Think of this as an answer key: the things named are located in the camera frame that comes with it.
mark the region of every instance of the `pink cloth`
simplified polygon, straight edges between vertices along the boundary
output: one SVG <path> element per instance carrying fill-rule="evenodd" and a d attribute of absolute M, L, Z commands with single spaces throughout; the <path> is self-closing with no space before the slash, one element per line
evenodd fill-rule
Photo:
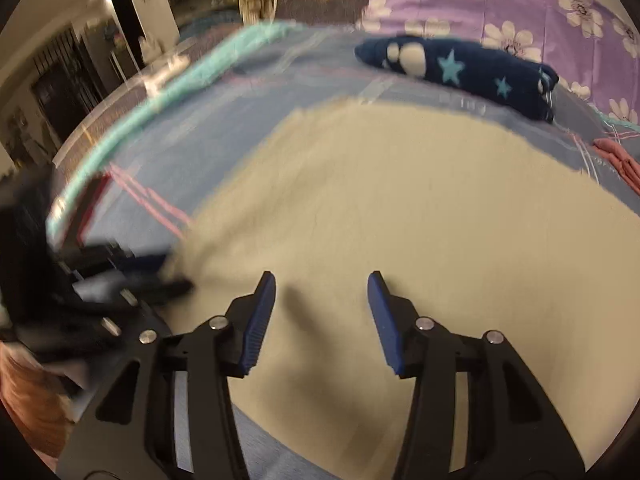
<path fill-rule="evenodd" d="M 629 155 L 621 144 L 611 139 L 596 139 L 593 149 L 603 159 L 616 168 L 620 177 L 640 195 L 640 164 Z"/>

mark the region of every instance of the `light blue star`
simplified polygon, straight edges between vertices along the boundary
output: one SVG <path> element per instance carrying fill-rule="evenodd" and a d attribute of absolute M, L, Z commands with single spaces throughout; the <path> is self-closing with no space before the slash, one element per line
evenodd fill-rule
<path fill-rule="evenodd" d="M 449 57 L 439 57 L 438 64 L 442 69 L 442 82 L 453 81 L 456 86 L 460 86 L 458 75 L 465 69 L 462 61 L 456 61 L 453 49 L 449 52 Z"/>
<path fill-rule="evenodd" d="M 509 83 L 507 83 L 507 78 L 503 77 L 502 79 L 494 79 L 494 83 L 498 85 L 497 94 L 507 100 L 511 90 L 513 90 Z"/>

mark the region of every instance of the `blue gripper pad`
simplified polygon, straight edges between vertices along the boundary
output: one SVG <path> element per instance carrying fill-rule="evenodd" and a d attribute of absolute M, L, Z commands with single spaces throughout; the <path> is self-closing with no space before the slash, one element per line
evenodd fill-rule
<path fill-rule="evenodd" d="M 372 272 L 367 282 L 367 297 L 373 314 L 373 321 L 378 329 L 378 336 L 385 353 L 386 363 L 391 366 L 396 375 L 404 371 L 402 358 L 402 335 L 391 314 L 391 294 L 386 288 L 385 280 L 379 271 Z"/>
<path fill-rule="evenodd" d="M 267 332 L 273 304 L 276 301 L 276 278 L 269 271 L 262 275 L 260 283 L 255 289 L 254 297 L 257 305 L 244 330 L 242 356 L 239 362 L 239 367 L 245 375 L 258 362 L 264 334 Z"/>

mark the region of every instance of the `white flower pattern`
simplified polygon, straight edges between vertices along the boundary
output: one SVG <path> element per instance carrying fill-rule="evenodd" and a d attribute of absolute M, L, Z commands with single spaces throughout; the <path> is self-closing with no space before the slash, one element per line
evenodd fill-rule
<path fill-rule="evenodd" d="M 404 31 L 413 36 L 435 38 L 436 36 L 448 36 L 451 32 L 451 26 L 447 20 L 427 18 L 425 22 L 406 22 L 404 24 Z"/>
<path fill-rule="evenodd" d="M 566 88 L 569 92 L 576 94 L 580 99 L 584 99 L 586 101 L 591 97 L 591 89 L 588 86 L 582 86 L 577 81 L 574 81 L 571 83 L 571 86 L 569 86 L 569 83 L 564 77 L 560 76 L 559 79 L 560 81 L 558 81 L 558 84 L 560 86 Z"/>
<path fill-rule="evenodd" d="M 404 73 L 411 77 L 423 78 L 427 73 L 427 58 L 420 43 L 405 43 L 402 48 L 397 43 L 389 44 L 386 48 L 387 65 L 389 61 L 399 63 Z"/>
<path fill-rule="evenodd" d="M 381 28 L 380 18 L 390 15 L 391 9 L 386 6 L 386 0 L 369 0 L 369 5 L 362 11 L 362 18 L 356 26 L 367 32 L 377 32 Z"/>
<path fill-rule="evenodd" d="M 558 0 L 558 5 L 564 10 L 571 11 L 567 14 L 566 20 L 572 27 L 581 27 L 585 38 L 590 38 L 592 34 L 599 38 L 603 37 L 604 21 L 602 14 L 591 8 L 593 0 Z"/>
<path fill-rule="evenodd" d="M 640 54 L 640 45 L 638 45 L 638 39 L 636 38 L 634 30 L 617 18 L 614 18 L 612 23 L 614 30 L 623 37 L 622 44 L 626 51 L 631 54 L 632 58 L 635 59 L 638 57 L 638 54 Z"/>
<path fill-rule="evenodd" d="M 542 51 L 533 47 L 533 34 L 530 30 L 521 30 L 516 33 L 513 22 L 504 22 L 502 30 L 489 23 L 484 27 L 485 37 L 482 44 L 489 48 L 500 48 L 514 56 L 530 61 L 542 62 Z"/>
<path fill-rule="evenodd" d="M 629 103 L 626 102 L 625 98 L 620 99 L 620 104 L 614 99 L 609 99 L 609 106 L 611 107 L 609 117 L 612 119 L 638 124 L 638 114 L 635 110 L 629 109 Z"/>

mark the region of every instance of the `teal trim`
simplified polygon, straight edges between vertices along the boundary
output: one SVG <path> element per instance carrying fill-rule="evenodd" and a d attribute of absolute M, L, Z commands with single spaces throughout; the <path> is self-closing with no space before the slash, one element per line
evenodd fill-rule
<path fill-rule="evenodd" d="M 117 147 L 132 134 L 136 134 L 156 115 L 168 106 L 188 95 L 211 85 L 241 57 L 255 52 L 265 44 L 285 36 L 290 30 L 300 28 L 293 22 L 259 23 L 242 28 L 226 38 L 215 49 L 173 81 L 154 98 L 140 103 L 129 114 L 114 123 L 100 141 L 80 163 L 71 181 L 65 186 L 60 198 L 64 211 L 59 218 L 47 220 L 47 233 L 53 238 L 68 216 L 71 205 L 91 177 L 111 158 Z"/>
<path fill-rule="evenodd" d="M 612 119 L 608 115 L 603 114 L 596 107 L 593 107 L 593 109 L 600 116 L 600 119 L 603 122 L 606 122 L 606 123 L 609 123 L 609 124 L 616 124 L 617 126 L 623 126 L 625 128 L 628 128 L 629 130 L 633 130 L 635 132 L 640 132 L 640 126 L 638 126 L 637 124 L 630 123 L 629 121 L 621 121 L 620 119 Z"/>

